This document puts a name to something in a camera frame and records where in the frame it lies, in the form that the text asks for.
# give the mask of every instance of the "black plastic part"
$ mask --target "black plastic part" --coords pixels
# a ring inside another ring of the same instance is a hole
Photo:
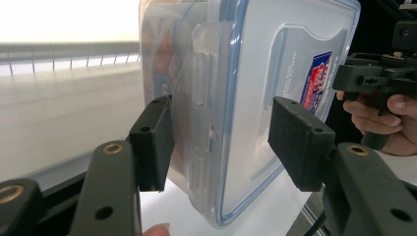
[[[357,66],[378,66],[380,65],[383,54],[372,53],[352,53],[346,58],[345,65],[357,65]]]
[[[70,234],[77,202],[86,173],[74,176],[42,192],[45,213],[31,236],[67,236]]]
[[[344,195],[335,195],[328,188],[325,188],[325,192],[323,193],[323,206],[325,207],[327,216],[326,227],[330,231],[330,235],[342,235],[351,211],[346,197]]]
[[[373,87],[364,86],[366,77],[378,77],[383,70],[377,66],[340,65],[333,82],[333,89],[343,91],[372,91]]]
[[[114,141],[97,147],[70,235],[142,235],[140,216],[131,145]]]
[[[129,132],[137,158],[137,184],[143,191],[163,191],[174,149],[171,122],[171,96],[149,103]]]
[[[415,235],[415,199],[373,150],[340,144],[333,164],[350,208],[343,235]]]
[[[405,188],[407,188],[408,192],[410,192],[417,203],[417,186],[407,182],[402,182],[402,184],[405,186]]]
[[[319,168],[333,149],[335,133],[293,100],[273,99],[268,142],[301,191],[322,187]]]
[[[355,101],[355,100],[358,99],[358,96],[359,96],[359,92],[346,91],[343,94],[343,99],[344,100],[353,100],[353,101]]]
[[[0,235],[31,235],[44,211],[37,183],[15,179],[0,184]]]
[[[389,135],[380,135],[372,132],[365,132],[361,144],[375,150],[381,150],[386,145]]]
[[[402,21],[395,25],[392,47],[403,51],[417,51],[417,21]]]

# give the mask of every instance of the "black metal bracket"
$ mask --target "black metal bracket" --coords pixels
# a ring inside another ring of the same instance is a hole
[[[331,128],[301,104],[274,98],[268,142],[297,188],[325,186],[331,235],[415,235],[416,189],[372,149],[333,141]]]
[[[171,97],[153,100],[127,141],[97,147],[71,225],[71,235],[142,235],[141,191],[163,191],[174,148]],[[37,183],[0,184],[0,235],[31,235],[48,212]]]
[[[379,115],[389,114],[387,100],[393,94],[417,97],[417,22],[402,21],[395,25],[392,47],[402,52],[392,55],[353,54],[345,65],[340,65],[332,85],[343,90],[344,99],[356,100],[360,92],[377,92],[381,95],[376,106]],[[366,132],[361,144],[383,149],[388,135]]]

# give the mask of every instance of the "container lid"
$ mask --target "container lid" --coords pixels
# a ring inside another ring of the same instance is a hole
[[[283,170],[268,144],[273,97],[298,100],[326,120],[331,83],[360,6],[354,0],[157,4],[171,10],[187,5],[171,30],[193,28],[190,41],[184,34],[171,40],[181,48],[173,49],[181,64],[171,83],[178,151],[171,166],[185,177],[193,206],[211,225],[224,227]],[[185,23],[204,7],[204,21]],[[149,71],[149,92],[158,96],[163,83],[157,81],[170,76]]]

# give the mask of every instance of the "white surface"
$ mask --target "white surface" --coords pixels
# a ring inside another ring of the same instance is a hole
[[[144,109],[138,65],[2,77],[0,182],[29,175],[45,190],[85,171],[96,146],[124,139]],[[218,230],[167,181],[163,193],[141,193],[143,227],[169,222],[173,236],[285,235],[308,197],[284,171]]]
[[[163,193],[141,193],[142,224],[146,230],[170,223],[172,236],[279,236],[287,233],[309,197],[283,171],[230,226],[215,229],[193,209],[188,196],[167,181]]]
[[[394,156],[377,151],[400,180],[417,186],[417,155]]]
[[[142,90],[139,63],[0,77],[0,182],[125,139]]]

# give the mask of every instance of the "label on container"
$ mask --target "label on container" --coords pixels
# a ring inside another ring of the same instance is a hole
[[[313,114],[316,112],[325,90],[330,58],[331,52],[315,56],[307,75],[306,84],[304,84],[300,103]]]
[[[172,94],[188,70],[194,28],[207,20],[207,2],[150,1],[141,22],[145,103]]]

